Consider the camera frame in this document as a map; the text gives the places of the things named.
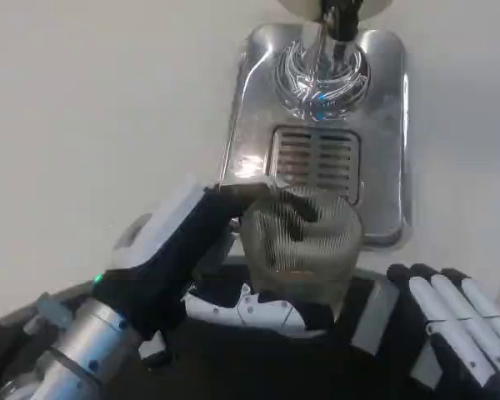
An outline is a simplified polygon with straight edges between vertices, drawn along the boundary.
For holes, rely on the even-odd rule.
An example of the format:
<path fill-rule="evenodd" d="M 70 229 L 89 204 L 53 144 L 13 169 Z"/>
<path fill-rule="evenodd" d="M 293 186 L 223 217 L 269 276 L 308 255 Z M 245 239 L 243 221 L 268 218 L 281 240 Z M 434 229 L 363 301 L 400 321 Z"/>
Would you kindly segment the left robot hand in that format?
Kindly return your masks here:
<path fill-rule="evenodd" d="M 266 329 L 289 338 L 323 334 L 334 324 L 328 307 L 256 292 L 254 285 L 232 280 L 221 284 L 235 296 L 234 304 L 224 307 L 212 284 L 193 284 L 200 263 L 217 267 L 229 253 L 230 221 L 277 187 L 269 177 L 212 187 L 181 182 L 153 213 L 143 214 L 122 234 L 111 267 L 94 281 L 93 297 L 145 340 L 185 318 Z"/>

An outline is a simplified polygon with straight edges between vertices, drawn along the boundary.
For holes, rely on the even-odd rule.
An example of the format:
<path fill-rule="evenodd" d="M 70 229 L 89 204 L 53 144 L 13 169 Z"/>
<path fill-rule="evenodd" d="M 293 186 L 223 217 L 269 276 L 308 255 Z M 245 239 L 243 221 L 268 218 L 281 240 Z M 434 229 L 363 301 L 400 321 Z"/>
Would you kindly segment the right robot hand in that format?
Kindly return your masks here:
<path fill-rule="evenodd" d="M 376 364 L 376 399 L 500 399 L 500 307 L 456 269 L 391 265 L 351 344 Z"/>

